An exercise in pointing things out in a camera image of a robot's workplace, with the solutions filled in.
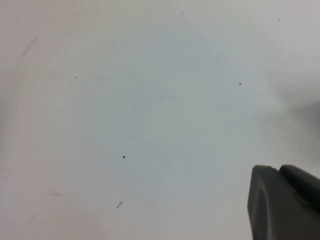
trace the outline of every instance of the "gray plastic object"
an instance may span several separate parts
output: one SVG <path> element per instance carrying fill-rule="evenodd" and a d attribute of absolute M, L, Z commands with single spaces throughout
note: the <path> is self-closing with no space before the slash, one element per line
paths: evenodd
<path fill-rule="evenodd" d="M 253 167 L 247 208 L 254 240 L 320 240 L 320 180 L 295 166 Z"/>

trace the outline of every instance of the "scuff mark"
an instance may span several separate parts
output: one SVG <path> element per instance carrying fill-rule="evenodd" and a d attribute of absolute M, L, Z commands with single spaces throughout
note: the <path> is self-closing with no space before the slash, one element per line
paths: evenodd
<path fill-rule="evenodd" d="M 118 204 L 118 206 L 116 206 L 116 208 L 118 209 L 122 204 L 122 201 Z"/>
<path fill-rule="evenodd" d="M 30 222 L 32 222 L 33 220 L 35 220 L 38 217 L 39 213 L 37 212 L 31 219 Z"/>
<path fill-rule="evenodd" d="M 55 191 L 52 191 L 52 192 L 46 192 L 45 195 L 49 195 L 49 196 L 53 196 L 53 197 L 63 197 L 65 195 L 59 193 L 59 192 L 55 192 Z"/>
<path fill-rule="evenodd" d="M 32 48 L 32 46 L 33 46 L 34 44 L 36 44 L 37 41 L 38 41 L 38 35 L 35 36 L 35 37 L 31 40 L 31 42 L 28 44 L 28 46 L 26 46 L 25 50 L 24 50 L 23 53 L 22 53 L 22 57 L 23 57 L 23 58 L 28 54 L 28 52 L 30 51 L 30 49 Z"/>

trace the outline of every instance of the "white surface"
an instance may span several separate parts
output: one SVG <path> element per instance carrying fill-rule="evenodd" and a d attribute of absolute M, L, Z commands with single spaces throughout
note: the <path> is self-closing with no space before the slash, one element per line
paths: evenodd
<path fill-rule="evenodd" d="M 1 239 L 250 239 L 254 165 L 320 176 L 319 11 L 2 0 Z"/>

